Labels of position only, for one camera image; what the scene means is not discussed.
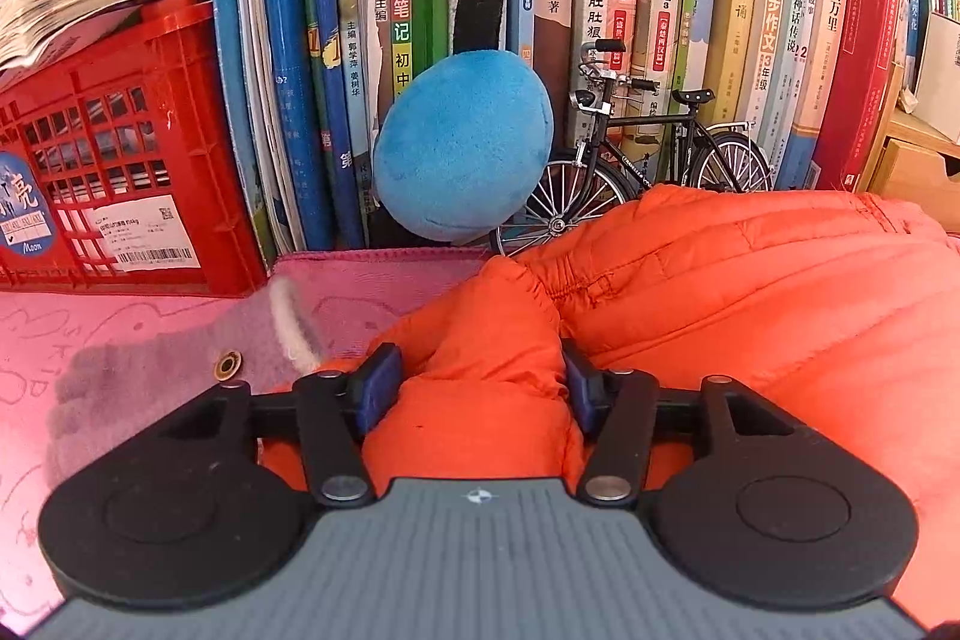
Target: pink tablecloth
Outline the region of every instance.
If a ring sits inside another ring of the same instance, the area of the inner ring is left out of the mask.
[[[277,265],[328,355],[356,354],[398,316],[480,266],[475,250],[298,254]],[[48,489],[41,463],[52,384],[75,352],[133,343],[216,319],[231,301],[0,293],[0,623],[24,633],[61,597],[37,547]]]

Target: bicycle rear wheel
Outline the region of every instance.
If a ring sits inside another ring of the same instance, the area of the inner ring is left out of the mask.
[[[523,209],[491,231],[490,245],[494,253],[512,256],[528,247],[545,244],[632,198],[626,178],[609,163],[597,160],[592,181],[587,183],[584,181],[587,167],[576,166],[575,157],[576,153],[570,149],[559,150],[551,156],[544,176]],[[575,215],[564,220],[563,213],[582,188],[589,188],[587,201]]]
[[[725,131],[713,134],[713,140],[743,191],[774,190],[767,160],[749,137],[736,131]],[[725,172],[716,150],[707,140],[697,140],[697,148],[690,162],[690,185],[709,191],[734,191],[733,180]]]

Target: gray gripper base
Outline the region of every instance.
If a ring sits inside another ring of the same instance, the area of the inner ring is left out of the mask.
[[[912,640],[886,600],[766,612],[693,584],[635,517],[559,480],[397,480],[330,513],[272,579],[186,613],[72,600],[31,640]]]

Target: blue plush pillow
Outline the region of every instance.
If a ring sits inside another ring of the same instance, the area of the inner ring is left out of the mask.
[[[520,210],[552,140],[546,88],[520,57],[463,52],[397,98],[373,149],[373,183],[408,231],[464,242]]]

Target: blue round sticker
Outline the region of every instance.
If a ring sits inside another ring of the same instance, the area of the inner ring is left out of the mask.
[[[46,199],[27,163],[0,152],[0,236],[21,256],[45,253],[54,244],[56,226]]]

